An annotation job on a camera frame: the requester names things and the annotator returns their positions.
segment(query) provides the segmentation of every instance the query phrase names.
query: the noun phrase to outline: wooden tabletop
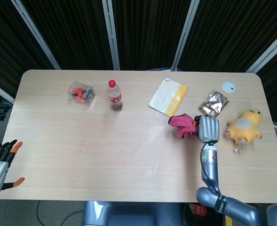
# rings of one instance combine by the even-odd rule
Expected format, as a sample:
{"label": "wooden tabletop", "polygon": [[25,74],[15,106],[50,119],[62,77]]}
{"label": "wooden tabletop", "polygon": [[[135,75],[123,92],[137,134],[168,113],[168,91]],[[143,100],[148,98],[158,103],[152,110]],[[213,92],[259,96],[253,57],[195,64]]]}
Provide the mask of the wooden tabletop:
{"label": "wooden tabletop", "polygon": [[[218,115],[219,183],[243,202],[277,203],[277,138],[260,78],[252,73],[30,70],[20,82],[4,142],[24,142],[6,182],[25,177],[0,199],[195,202],[201,180],[201,142],[178,139],[168,117],[148,107],[163,78],[189,90],[177,111],[192,117],[212,92],[228,105]],[[123,109],[110,109],[108,81],[122,91]],[[90,108],[69,99],[73,81],[95,88]],[[236,85],[222,90],[224,81]],[[241,154],[223,134],[226,122],[250,108],[263,113],[256,139]]]}

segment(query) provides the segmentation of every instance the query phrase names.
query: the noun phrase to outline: black cable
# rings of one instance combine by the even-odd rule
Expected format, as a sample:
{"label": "black cable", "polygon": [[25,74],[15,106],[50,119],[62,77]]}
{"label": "black cable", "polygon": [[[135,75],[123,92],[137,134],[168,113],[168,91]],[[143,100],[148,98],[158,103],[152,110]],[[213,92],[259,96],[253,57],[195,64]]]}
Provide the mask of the black cable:
{"label": "black cable", "polygon": [[36,209],[36,217],[37,217],[37,220],[39,221],[39,223],[40,223],[41,225],[46,226],[45,224],[42,223],[42,221],[41,221],[40,218],[39,218],[39,215],[38,215],[39,205],[40,205],[40,200],[39,200],[39,202],[38,202],[37,209]]}
{"label": "black cable", "polygon": [[204,143],[203,147],[201,148],[201,152],[200,152],[200,162],[201,162],[202,170],[203,170],[203,172],[204,172],[204,174],[205,174],[205,176],[206,176],[208,182],[210,183],[211,187],[214,189],[214,191],[215,191],[218,195],[220,195],[221,192],[218,192],[217,189],[215,189],[214,185],[212,184],[211,180],[209,179],[208,174],[206,173],[206,171],[205,171],[205,169],[204,169],[204,165],[203,165],[203,162],[202,162],[202,152],[203,152],[204,147],[205,147],[207,144],[212,144],[212,143],[214,143],[214,141],[209,141],[209,142]]}
{"label": "black cable", "polygon": [[75,214],[78,214],[78,213],[82,213],[83,211],[77,211],[77,212],[74,212],[74,213],[71,213],[70,215],[68,215],[67,217],[65,217],[65,219],[62,221],[62,223],[61,223],[61,226],[63,226],[64,225],[64,223],[65,223],[65,221],[69,218],[69,217],[71,217],[71,216],[73,216],[73,215],[75,215]]}

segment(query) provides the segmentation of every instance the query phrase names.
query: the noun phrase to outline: yellow plush toy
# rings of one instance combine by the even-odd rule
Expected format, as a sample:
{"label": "yellow plush toy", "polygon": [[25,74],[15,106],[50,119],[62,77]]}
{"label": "yellow plush toy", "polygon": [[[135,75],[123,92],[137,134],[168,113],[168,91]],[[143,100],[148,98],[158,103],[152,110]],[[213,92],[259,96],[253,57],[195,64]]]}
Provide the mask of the yellow plush toy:
{"label": "yellow plush toy", "polygon": [[242,151],[241,145],[251,143],[254,138],[261,139],[262,133],[258,130],[262,121],[262,113],[258,109],[245,111],[237,120],[227,123],[225,136],[234,140],[235,151]]}

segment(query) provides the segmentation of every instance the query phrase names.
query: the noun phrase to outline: plastic bottle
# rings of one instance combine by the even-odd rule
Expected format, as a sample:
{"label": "plastic bottle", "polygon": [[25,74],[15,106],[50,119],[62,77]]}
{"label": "plastic bottle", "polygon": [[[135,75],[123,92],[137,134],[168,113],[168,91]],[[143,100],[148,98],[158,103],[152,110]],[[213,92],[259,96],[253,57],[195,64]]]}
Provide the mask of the plastic bottle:
{"label": "plastic bottle", "polygon": [[116,84],[115,80],[109,81],[108,96],[111,101],[111,108],[114,111],[120,111],[123,107],[123,102],[121,101],[121,92],[119,86]]}

